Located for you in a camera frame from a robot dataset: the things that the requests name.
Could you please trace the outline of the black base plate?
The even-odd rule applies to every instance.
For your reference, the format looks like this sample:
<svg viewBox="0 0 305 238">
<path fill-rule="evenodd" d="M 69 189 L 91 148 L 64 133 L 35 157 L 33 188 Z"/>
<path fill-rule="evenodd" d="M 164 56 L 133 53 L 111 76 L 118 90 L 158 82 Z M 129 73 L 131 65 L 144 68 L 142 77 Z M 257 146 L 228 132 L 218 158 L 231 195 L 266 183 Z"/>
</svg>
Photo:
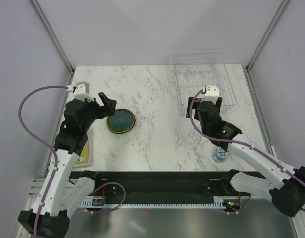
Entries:
<svg viewBox="0 0 305 238">
<path fill-rule="evenodd" d="M 100 172 L 74 171 L 71 179 L 91 177 L 95 195 L 120 202 L 209 202 L 210 197 L 238 197 L 239 192 L 221 179 L 226 172 Z"/>
</svg>

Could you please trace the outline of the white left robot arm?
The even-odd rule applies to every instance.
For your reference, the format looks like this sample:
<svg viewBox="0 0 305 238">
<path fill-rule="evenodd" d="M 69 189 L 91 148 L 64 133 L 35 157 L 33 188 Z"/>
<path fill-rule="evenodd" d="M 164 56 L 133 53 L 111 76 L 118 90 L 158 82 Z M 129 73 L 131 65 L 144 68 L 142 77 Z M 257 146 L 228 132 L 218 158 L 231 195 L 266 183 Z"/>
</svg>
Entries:
<svg viewBox="0 0 305 238">
<path fill-rule="evenodd" d="M 78 93 L 65 106 L 64 121 L 54 146 L 50 147 L 52 159 L 43 186 L 31 208 L 21 211 L 18 217 L 20 224 L 35 238 L 65 237 L 70 219 L 81 202 L 88 195 L 102 191 L 103 183 L 96 179 L 96 173 L 87 172 L 65 193 L 71 171 L 88 141 L 91 125 L 116 111 L 116 100 L 103 92 L 98 96 L 103 105 L 88 93 Z"/>
</svg>

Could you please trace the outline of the lime green plate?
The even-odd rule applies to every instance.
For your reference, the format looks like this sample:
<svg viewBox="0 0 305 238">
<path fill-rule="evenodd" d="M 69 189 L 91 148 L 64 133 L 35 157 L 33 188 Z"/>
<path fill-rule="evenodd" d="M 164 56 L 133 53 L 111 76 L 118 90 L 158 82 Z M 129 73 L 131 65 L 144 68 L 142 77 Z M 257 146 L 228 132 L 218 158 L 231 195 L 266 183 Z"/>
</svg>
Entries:
<svg viewBox="0 0 305 238">
<path fill-rule="evenodd" d="M 127 117 L 108 117 L 106 126 L 108 130 L 115 134 L 125 134 L 132 130 L 136 120 Z"/>
</svg>

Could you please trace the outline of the green printed card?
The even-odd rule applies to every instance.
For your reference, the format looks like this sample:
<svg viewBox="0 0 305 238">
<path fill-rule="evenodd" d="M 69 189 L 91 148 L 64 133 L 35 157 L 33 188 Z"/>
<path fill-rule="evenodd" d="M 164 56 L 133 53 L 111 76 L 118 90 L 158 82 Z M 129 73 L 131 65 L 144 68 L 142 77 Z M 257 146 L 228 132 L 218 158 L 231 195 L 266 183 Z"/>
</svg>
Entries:
<svg viewBox="0 0 305 238">
<path fill-rule="evenodd" d="M 89 163 L 89 142 L 86 142 L 76 164 L 80 166 L 88 163 Z"/>
</svg>

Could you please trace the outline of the blue patterned cup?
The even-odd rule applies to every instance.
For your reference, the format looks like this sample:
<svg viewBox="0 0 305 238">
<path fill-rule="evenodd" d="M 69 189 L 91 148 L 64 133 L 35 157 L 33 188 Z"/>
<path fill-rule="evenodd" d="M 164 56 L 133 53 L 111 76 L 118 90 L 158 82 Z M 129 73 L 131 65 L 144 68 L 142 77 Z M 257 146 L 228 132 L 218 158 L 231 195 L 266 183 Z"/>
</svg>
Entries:
<svg viewBox="0 0 305 238">
<path fill-rule="evenodd" d="M 230 152 L 221 147 L 217 147 L 212 155 L 212 158 L 217 163 L 223 163 L 230 157 Z"/>
</svg>

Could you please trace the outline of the aluminium left frame post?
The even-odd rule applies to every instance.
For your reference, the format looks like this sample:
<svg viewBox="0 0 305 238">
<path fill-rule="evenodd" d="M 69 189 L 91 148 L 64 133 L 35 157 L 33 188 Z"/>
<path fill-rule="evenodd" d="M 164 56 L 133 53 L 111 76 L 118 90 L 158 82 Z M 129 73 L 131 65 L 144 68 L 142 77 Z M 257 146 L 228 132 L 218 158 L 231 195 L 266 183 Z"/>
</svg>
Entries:
<svg viewBox="0 0 305 238">
<path fill-rule="evenodd" d="M 50 22 L 48 21 L 42 7 L 40 6 L 37 0 L 28 0 L 30 5 L 32 6 L 34 12 L 36 13 L 39 21 L 42 23 L 43 28 L 45 29 L 47 35 L 49 36 L 52 44 L 55 46 L 59 56 L 61 57 L 63 63 L 65 64 L 66 68 L 70 72 L 71 75 L 74 75 L 75 69 L 72 66 L 69 58 L 67 57 L 58 37 L 56 36 Z"/>
</svg>

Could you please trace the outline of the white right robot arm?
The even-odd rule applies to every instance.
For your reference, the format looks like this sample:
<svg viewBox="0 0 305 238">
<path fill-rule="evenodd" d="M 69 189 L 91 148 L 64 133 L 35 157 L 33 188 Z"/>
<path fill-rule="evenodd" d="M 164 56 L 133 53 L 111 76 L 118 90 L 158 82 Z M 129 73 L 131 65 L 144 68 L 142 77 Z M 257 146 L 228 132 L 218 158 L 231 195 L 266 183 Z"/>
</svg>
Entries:
<svg viewBox="0 0 305 238">
<path fill-rule="evenodd" d="M 229 170 L 221 179 L 226 195 L 245 192 L 270 201 L 288 217 L 305 212 L 305 167 L 295 168 L 257 148 L 242 131 L 220 116 L 222 98 L 216 103 L 196 96 L 188 98 L 186 117 L 199 121 L 196 131 L 216 147 L 233 154 L 255 168 L 262 176 Z"/>
</svg>

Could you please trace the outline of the aluminium frame post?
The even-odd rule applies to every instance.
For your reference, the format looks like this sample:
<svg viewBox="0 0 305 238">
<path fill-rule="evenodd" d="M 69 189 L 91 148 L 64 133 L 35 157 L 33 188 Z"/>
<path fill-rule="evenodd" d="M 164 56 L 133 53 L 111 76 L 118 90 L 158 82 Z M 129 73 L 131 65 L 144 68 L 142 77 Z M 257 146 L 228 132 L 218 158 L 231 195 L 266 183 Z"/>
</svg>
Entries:
<svg viewBox="0 0 305 238">
<path fill-rule="evenodd" d="M 40 6 L 37 0 L 28 0 L 30 5 L 32 6 L 34 12 L 36 13 L 39 21 L 42 23 L 43 28 L 45 29 L 47 35 L 49 36 L 52 44 L 55 46 L 59 56 L 61 57 L 63 63 L 65 64 L 66 68 L 70 72 L 71 75 L 74 75 L 75 69 L 72 66 L 69 58 L 67 57 L 58 37 L 56 36 L 50 22 L 48 21 L 42 7 Z"/>
<path fill-rule="evenodd" d="M 265 44 L 271 37 L 271 34 L 275 30 L 278 22 L 280 21 L 281 17 L 285 13 L 286 9 L 290 5 L 292 1 L 291 0 L 282 0 L 277 7 L 276 12 L 274 13 L 270 23 L 268 24 L 264 34 L 262 35 L 262 38 L 260 39 L 257 47 L 255 48 L 254 53 L 252 54 L 249 62 L 246 64 L 246 66 L 243 66 L 243 70 L 246 74 L 249 74 L 250 70 L 252 69 L 254 63 L 256 62 L 257 58 L 259 57 L 260 53 L 264 49 Z"/>
</svg>

